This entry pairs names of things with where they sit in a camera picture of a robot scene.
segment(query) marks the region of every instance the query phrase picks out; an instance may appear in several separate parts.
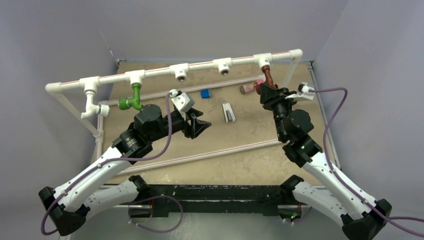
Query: green pipe fitting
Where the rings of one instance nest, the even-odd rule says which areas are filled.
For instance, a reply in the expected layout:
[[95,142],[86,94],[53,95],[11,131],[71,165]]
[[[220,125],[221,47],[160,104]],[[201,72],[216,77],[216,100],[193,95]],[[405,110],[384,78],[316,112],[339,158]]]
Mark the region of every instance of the green pipe fitting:
[[132,85],[132,97],[124,97],[118,100],[118,107],[121,110],[127,110],[131,107],[135,110],[140,111],[143,108],[143,105],[140,104],[140,89],[142,85],[139,83],[134,83]]

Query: gray wall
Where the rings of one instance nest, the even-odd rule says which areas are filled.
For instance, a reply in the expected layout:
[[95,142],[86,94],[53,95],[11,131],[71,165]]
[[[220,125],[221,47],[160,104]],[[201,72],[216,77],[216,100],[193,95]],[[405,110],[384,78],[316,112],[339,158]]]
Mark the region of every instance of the gray wall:
[[[321,89],[349,91],[331,128],[340,164],[392,216],[424,217],[423,12],[420,0],[350,0],[315,62]],[[342,93],[322,97],[330,116]],[[388,226],[376,239],[417,237]]]
[[87,2],[116,58],[199,61],[296,48],[313,60],[348,0]]
[[[90,133],[44,90],[114,72],[88,16],[81,0],[0,3],[0,239],[46,239],[38,191],[72,178],[93,154]],[[107,95],[102,88],[99,98]]]

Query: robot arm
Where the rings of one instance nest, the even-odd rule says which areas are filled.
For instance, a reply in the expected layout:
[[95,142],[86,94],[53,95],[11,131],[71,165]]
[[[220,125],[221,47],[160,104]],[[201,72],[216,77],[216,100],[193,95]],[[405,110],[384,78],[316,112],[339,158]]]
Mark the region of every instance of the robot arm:
[[[194,139],[212,124],[197,119],[203,115],[192,106],[194,101],[186,93],[171,90],[175,110],[169,112],[172,134],[183,132]],[[79,229],[87,219],[113,206],[142,199],[145,182],[141,177],[130,177],[124,183],[97,191],[120,171],[153,150],[152,143],[168,135],[168,116],[162,117],[159,106],[146,105],[134,117],[128,129],[113,141],[102,156],[70,181],[56,187],[45,187],[39,197],[61,236]]]
[[[287,143],[283,150],[288,159],[318,179],[327,190],[318,190],[293,175],[281,187],[295,200],[310,205],[330,217],[350,240],[371,240],[386,225],[386,222],[370,206],[389,216],[392,206],[385,199],[376,200],[359,188],[341,170],[327,161],[322,148],[308,135],[314,126],[309,114],[300,109],[292,110],[297,96],[310,97],[306,84],[298,91],[277,89],[269,73],[262,71],[266,81],[257,86],[260,103],[265,110],[273,112],[278,140]],[[353,192],[359,193],[364,201]]]

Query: black joint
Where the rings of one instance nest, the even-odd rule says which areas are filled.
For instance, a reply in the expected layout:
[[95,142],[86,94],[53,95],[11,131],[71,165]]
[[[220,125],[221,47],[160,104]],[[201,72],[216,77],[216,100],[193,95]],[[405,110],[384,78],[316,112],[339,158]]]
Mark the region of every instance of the black joint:
[[[48,186],[38,192],[38,196],[46,210],[56,199],[54,194],[55,190]],[[48,214],[61,236],[69,235],[78,230],[86,222],[87,213],[90,211],[90,208],[84,205],[81,205],[75,212],[65,211],[64,209],[65,206],[63,204],[59,205],[56,203]]]
[[149,185],[146,183],[146,181],[144,181],[144,179],[140,175],[130,176],[128,178],[128,180],[130,182],[134,183],[135,187],[137,188],[137,191],[140,192],[140,193],[142,193],[142,192],[144,192],[144,191],[146,191],[150,188]]
[[302,168],[305,163],[312,162],[312,157],[317,153],[322,153],[323,149],[309,135],[283,146],[287,158]]
[[296,186],[303,181],[304,179],[300,176],[291,175],[280,185],[282,195],[287,196],[290,200],[295,200],[295,196],[293,196],[293,190],[295,190]]
[[151,142],[143,141],[135,129],[126,130],[112,143],[124,158],[142,158],[153,150]]
[[299,92],[302,92],[302,89],[304,88],[305,84],[301,83],[299,84],[299,88],[297,89]]
[[284,181],[280,187],[285,190],[293,191],[296,189],[296,185],[305,180],[298,175],[291,175],[286,181]]
[[[375,208],[384,216],[388,217],[392,211],[392,205],[385,199],[375,202]],[[387,224],[374,210],[364,212],[363,218],[353,220],[348,214],[341,215],[343,226],[341,229],[349,240],[371,240]]]

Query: floor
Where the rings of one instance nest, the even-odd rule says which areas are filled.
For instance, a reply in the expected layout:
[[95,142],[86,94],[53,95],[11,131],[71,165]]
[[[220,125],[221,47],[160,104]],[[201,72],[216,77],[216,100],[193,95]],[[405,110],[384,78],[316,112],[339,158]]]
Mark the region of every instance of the floor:
[[[122,62],[117,73],[163,68],[169,65],[169,63]],[[282,82],[287,69],[288,65],[286,64],[274,64],[271,66],[271,74],[277,84]],[[160,76],[144,80],[141,94],[248,78],[260,74],[259,67],[256,64],[250,64],[231,67],[231,72],[228,76],[220,76],[215,69],[190,72],[184,82],[179,82],[172,76]],[[297,67],[289,85],[290,90],[297,89],[300,82],[312,83],[306,65]],[[113,86],[110,99],[116,100],[131,95],[132,89],[129,83],[119,82]],[[210,99],[202,99],[199,92],[192,92],[190,95],[196,102],[194,108],[204,112],[200,119],[211,122],[212,126],[196,139],[187,139],[182,133],[175,133],[172,136],[167,152],[153,160],[153,162],[277,138],[273,114],[262,108],[259,104],[259,95],[256,93],[242,95],[239,91],[239,86],[234,85],[212,89]],[[163,97],[142,103],[144,105],[156,104],[162,109],[162,114],[166,114],[165,98]],[[236,117],[235,122],[225,122],[222,110],[223,103],[231,104]],[[315,126],[309,134],[322,146],[322,134],[325,126],[317,99],[299,102],[294,106],[294,109],[303,109],[309,112],[311,121]],[[110,115],[104,119],[103,151],[110,146],[111,142],[122,131],[126,130],[133,121],[135,114],[137,114],[137,111],[134,109],[122,111],[117,106],[111,106]],[[153,144],[153,152],[148,156],[160,152],[165,142],[166,138],[156,141]],[[263,147],[139,173],[120,175],[114,177],[108,183],[118,184],[128,179],[131,175],[140,174],[144,180],[151,184],[279,185],[295,174],[301,176],[312,185],[320,185],[319,181],[313,176],[299,169],[296,164],[288,160],[284,155],[282,146]]]

